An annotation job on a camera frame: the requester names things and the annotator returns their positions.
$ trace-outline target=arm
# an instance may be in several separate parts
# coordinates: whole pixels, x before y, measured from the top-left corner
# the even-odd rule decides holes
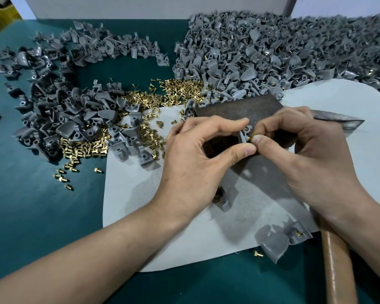
[[[297,133],[296,153],[270,139]],[[285,175],[288,185],[321,214],[380,276],[380,204],[356,177],[341,126],[314,120],[307,107],[284,108],[259,122],[251,142]]]
[[[169,133],[160,186],[152,201],[116,223],[0,280],[0,303],[102,303],[213,199],[226,169],[256,147],[236,145],[214,159],[204,141],[240,131],[248,119],[189,120]]]

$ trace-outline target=forearm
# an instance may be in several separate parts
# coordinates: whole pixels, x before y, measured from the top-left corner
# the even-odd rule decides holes
[[[0,303],[102,303],[185,223],[152,204],[0,280]]]
[[[363,188],[343,198],[345,210],[329,222],[380,277],[380,204]]]

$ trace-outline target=hand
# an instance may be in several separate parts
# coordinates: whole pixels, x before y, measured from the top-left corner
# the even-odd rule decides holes
[[[234,145],[209,159],[204,142],[245,128],[247,118],[228,120],[218,116],[189,118],[173,127],[166,138],[162,179],[151,204],[166,215],[189,223],[212,201],[225,171],[256,152],[251,143]]]
[[[295,153],[271,139],[278,129],[297,133]],[[258,122],[252,135],[251,143],[286,176],[292,191],[323,216],[334,218],[347,206],[341,204],[346,195],[364,191],[342,127],[313,119],[308,107],[283,108]]]

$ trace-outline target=green tabletop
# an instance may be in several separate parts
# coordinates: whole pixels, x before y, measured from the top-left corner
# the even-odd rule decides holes
[[[104,23],[113,34],[136,31],[158,41],[161,52],[175,62],[173,47],[187,33],[186,20],[87,20]],[[0,49],[33,46],[35,32],[59,34],[73,27],[71,20],[17,21],[0,33]],[[29,95],[30,71],[10,82]],[[125,89],[132,84],[147,90],[150,79],[173,78],[171,68],[155,58],[120,56],[79,70],[80,87],[113,78]],[[68,173],[75,188],[68,191],[52,178],[66,161],[48,163],[25,150],[11,134],[22,127],[17,101],[7,95],[0,75],[0,278],[102,227],[106,158],[83,159],[80,173]],[[351,254],[360,303],[380,303],[380,279],[354,252]],[[291,246],[273,264],[254,257],[251,250],[165,271],[137,273],[109,303],[326,303],[320,234]]]

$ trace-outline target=wooden hammer handle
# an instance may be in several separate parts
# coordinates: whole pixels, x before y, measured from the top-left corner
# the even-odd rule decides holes
[[[357,304],[348,245],[322,217],[320,229],[327,282],[327,304]]]

